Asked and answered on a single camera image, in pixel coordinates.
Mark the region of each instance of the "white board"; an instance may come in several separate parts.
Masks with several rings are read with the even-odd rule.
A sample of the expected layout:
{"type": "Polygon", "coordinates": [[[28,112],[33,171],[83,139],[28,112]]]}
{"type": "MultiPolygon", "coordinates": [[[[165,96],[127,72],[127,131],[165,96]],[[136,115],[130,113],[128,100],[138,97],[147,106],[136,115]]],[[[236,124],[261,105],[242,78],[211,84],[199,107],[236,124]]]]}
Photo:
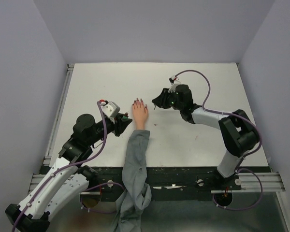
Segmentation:
{"type": "MultiPolygon", "coordinates": [[[[63,107],[58,133],[55,138],[51,164],[63,144],[72,134],[73,125],[81,114],[89,113],[98,122],[101,119],[96,102],[100,99],[114,101],[121,112],[128,112],[134,99],[142,98],[148,105],[151,131],[146,152],[148,167],[217,166],[225,153],[219,130],[204,125],[185,122],[178,111],[156,108],[151,100],[164,87],[169,87],[172,75],[186,69],[203,72],[212,90],[206,107],[221,111],[243,109],[253,120],[252,112],[236,64],[196,63],[94,63],[75,64],[63,107]]],[[[205,80],[196,73],[180,76],[183,84],[192,91],[194,102],[202,104],[207,94],[205,80]]],[[[120,137],[109,134],[104,151],[87,163],[95,167],[122,167],[126,144],[134,124],[120,137]]],[[[249,156],[243,166],[268,166],[263,149],[249,156]]]]}

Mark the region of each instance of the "gray floor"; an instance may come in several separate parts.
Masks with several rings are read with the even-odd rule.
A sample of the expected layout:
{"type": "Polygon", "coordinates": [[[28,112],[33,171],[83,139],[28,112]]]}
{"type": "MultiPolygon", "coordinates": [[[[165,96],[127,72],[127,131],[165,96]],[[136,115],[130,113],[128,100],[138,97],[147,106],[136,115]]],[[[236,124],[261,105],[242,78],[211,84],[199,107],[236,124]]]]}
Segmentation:
{"type": "MultiPolygon", "coordinates": [[[[257,197],[257,193],[237,194],[231,206],[246,206],[257,197]]],[[[112,210],[114,204],[98,206],[112,210]]],[[[53,219],[48,232],[108,232],[113,217],[80,210],[75,198],[53,219]]],[[[181,201],[152,202],[142,215],[142,232],[286,232],[285,228],[274,193],[242,212],[225,211],[212,202],[181,201]]]]}

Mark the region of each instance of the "human hand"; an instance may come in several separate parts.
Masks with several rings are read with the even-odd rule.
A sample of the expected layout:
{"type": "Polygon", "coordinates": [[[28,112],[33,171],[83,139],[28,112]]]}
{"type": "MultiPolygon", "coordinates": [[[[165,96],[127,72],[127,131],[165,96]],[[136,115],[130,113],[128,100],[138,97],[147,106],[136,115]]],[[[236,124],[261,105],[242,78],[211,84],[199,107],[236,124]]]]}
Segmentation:
{"type": "Polygon", "coordinates": [[[145,123],[148,119],[147,105],[144,105],[143,100],[137,98],[132,105],[132,114],[137,130],[145,130],[145,123]]]}

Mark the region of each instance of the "wall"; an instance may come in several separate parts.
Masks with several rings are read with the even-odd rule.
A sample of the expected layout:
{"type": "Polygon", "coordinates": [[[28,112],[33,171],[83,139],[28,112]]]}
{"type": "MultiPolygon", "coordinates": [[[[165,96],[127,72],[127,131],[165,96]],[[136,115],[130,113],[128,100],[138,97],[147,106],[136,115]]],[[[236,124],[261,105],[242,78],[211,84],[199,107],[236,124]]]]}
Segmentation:
{"type": "Polygon", "coordinates": [[[290,0],[277,0],[240,62],[270,165],[279,171],[290,203],[290,0]]]}
{"type": "Polygon", "coordinates": [[[34,0],[69,63],[239,62],[274,0],[34,0]]]}
{"type": "Polygon", "coordinates": [[[32,0],[0,0],[0,231],[45,154],[66,65],[32,0]]]}

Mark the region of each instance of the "white table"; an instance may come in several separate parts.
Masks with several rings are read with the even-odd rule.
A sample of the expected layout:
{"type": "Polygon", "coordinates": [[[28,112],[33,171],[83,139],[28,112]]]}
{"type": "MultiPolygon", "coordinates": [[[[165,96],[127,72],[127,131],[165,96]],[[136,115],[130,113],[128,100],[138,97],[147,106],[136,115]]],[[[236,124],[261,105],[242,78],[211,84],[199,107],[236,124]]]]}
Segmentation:
{"type": "MultiPolygon", "coordinates": [[[[164,87],[168,78],[186,69],[203,72],[212,91],[206,107],[221,111],[243,109],[253,120],[252,112],[236,64],[199,63],[94,63],[75,64],[54,140],[51,165],[63,144],[72,134],[73,125],[81,114],[89,113],[96,122],[101,116],[96,101],[106,99],[117,103],[121,112],[131,113],[133,100],[143,98],[149,109],[146,128],[151,131],[146,153],[148,167],[217,166],[225,153],[219,130],[185,122],[178,111],[156,108],[151,100],[164,87]]],[[[202,104],[207,94],[205,80],[196,73],[180,76],[192,91],[194,102],[202,104]]],[[[120,137],[109,134],[104,151],[87,163],[95,167],[122,167],[126,144],[134,130],[131,123],[120,137]]],[[[268,166],[263,149],[249,156],[243,166],[268,166]]]]}

